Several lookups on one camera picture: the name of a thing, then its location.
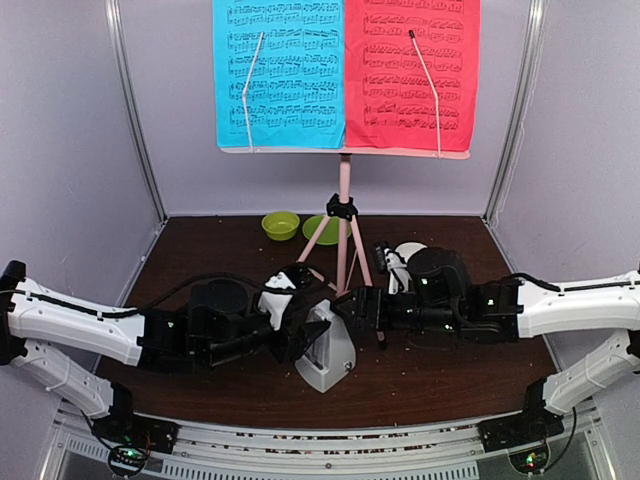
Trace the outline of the white metronome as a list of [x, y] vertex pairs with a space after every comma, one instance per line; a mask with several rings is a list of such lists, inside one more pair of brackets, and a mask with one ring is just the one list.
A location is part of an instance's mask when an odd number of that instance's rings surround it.
[[347, 326], [330, 306], [329, 300], [322, 300], [310, 310], [305, 325], [328, 321], [329, 329], [295, 362], [302, 379], [320, 393], [326, 393], [356, 366], [356, 349]]

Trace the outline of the pink music stand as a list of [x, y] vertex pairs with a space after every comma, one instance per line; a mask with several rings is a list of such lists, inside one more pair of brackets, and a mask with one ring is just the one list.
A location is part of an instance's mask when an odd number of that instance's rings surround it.
[[[442, 133], [441, 133], [441, 114], [440, 114], [440, 99], [437, 88], [435, 86], [434, 80], [430, 74], [429, 68], [426, 64], [426, 60], [424, 59], [424, 55], [420, 50], [420, 46], [417, 40], [417, 35], [413, 29], [408, 30], [408, 38], [411, 41], [411, 45], [415, 51], [415, 55], [421, 65], [422, 70], [428, 80], [428, 84], [430, 86], [432, 96], [434, 99], [434, 110], [435, 110], [435, 131], [436, 131], [436, 139], [437, 139], [437, 148], [433, 151], [429, 150], [418, 150], [418, 153], [422, 152], [424, 154], [429, 154], [431, 156], [435, 156], [437, 158], [453, 158], [456, 153], [444, 152], [442, 149]], [[316, 246], [318, 239], [326, 230], [327, 225], [329, 224], [332, 218], [338, 218], [339, 222], [339, 233], [338, 233], [338, 258], [337, 258], [337, 283], [331, 283], [326, 276], [326, 283], [324, 284], [328, 288], [331, 288], [336, 298], [348, 293], [349, 283], [351, 281], [351, 275], [353, 268], [355, 267], [356, 261], [359, 261], [362, 277], [367, 286], [372, 285], [371, 274], [369, 270], [369, 266], [366, 260], [366, 254], [364, 250], [364, 245], [361, 238], [361, 233], [359, 230], [358, 224], [358, 211], [353, 203], [353, 199], [350, 196], [350, 185], [351, 185], [351, 154], [352, 151], [349, 149], [339, 150], [340, 154], [340, 190], [338, 193], [335, 193], [326, 204], [326, 213], [322, 217], [322, 221], [317, 227], [316, 231], [312, 235], [309, 240], [307, 246], [302, 251], [300, 256], [298, 257], [297, 262], [305, 262], [307, 257], [310, 255], [313, 248]], [[351, 228], [351, 232], [353, 235], [354, 245], [356, 247], [356, 253], [353, 257], [350, 270], [347, 269], [347, 244], [348, 244], [348, 228]]]

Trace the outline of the red sheet music paper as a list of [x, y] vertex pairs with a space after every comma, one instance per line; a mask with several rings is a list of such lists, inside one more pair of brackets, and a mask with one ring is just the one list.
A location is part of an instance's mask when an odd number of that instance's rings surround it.
[[468, 154], [481, 23], [479, 1], [346, 2], [347, 146]]

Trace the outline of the blue sheet music paper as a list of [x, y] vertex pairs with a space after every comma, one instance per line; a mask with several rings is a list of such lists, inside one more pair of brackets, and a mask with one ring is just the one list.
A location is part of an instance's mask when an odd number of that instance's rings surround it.
[[213, 2], [220, 148], [344, 145], [344, 13], [341, 1]]

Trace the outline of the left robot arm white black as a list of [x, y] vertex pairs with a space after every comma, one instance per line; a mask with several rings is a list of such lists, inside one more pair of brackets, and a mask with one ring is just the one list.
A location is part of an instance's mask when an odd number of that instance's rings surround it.
[[324, 318], [291, 326], [293, 305], [312, 281], [302, 264], [264, 284], [226, 272], [200, 274], [143, 307], [117, 308], [50, 290], [12, 260], [1, 274], [1, 362], [27, 369], [90, 419], [104, 419], [121, 443], [133, 444], [144, 424], [132, 413], [130, 392], [92, 376], [57, 345], [167, 373], [214, 368], [262, 349], [278, 362], [295, 362], [330, 328]]

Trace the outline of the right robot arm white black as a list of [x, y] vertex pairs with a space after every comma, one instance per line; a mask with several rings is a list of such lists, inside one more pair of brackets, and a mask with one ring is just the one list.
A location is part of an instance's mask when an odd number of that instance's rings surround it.
[[409, 242], [377, 251], [387, 288], [360, 287], [331, 304], [356, 327], [448, 332], [480, 344], [549, 333], [610, 329], [612, 335], [572, 366], [530, 385], [513, 417], [519, 440], [535, 440], [582, 400], [639, 369], [639, 273], [549, 283], [526, 273], [472, 282], [461, 255]]

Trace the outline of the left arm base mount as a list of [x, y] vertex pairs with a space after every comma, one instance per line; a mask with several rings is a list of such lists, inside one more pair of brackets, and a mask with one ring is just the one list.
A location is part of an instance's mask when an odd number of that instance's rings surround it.
[[104, 440], [163, 454], [173, 452], [179, 432], [176, 423], [138, 415], [123, 402], [115, 402], [105, 416], [91, 421], [92, 431]]

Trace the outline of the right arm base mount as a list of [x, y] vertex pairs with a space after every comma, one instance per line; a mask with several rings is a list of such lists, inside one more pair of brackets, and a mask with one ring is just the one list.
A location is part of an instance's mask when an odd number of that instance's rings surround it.
[[563, 416], [546, 409], [543, 393], [528, 388], [521, 412], [481, 421], [478, 425], [485, 453], [542, 442], [564, 432]]

